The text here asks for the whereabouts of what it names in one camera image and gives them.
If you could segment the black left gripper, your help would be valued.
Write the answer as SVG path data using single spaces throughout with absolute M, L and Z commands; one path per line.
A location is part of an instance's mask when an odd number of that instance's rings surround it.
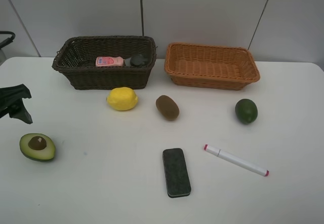
M 14 104 L 16 100 L 23 98 L 32 98 L 30 90 L 24 84 L 1 88 L 0 117 L 2 118 L 9 114 L 10 118 L 19 119 L 27 124 L 32 124 L 32 117 L 24 105 Z

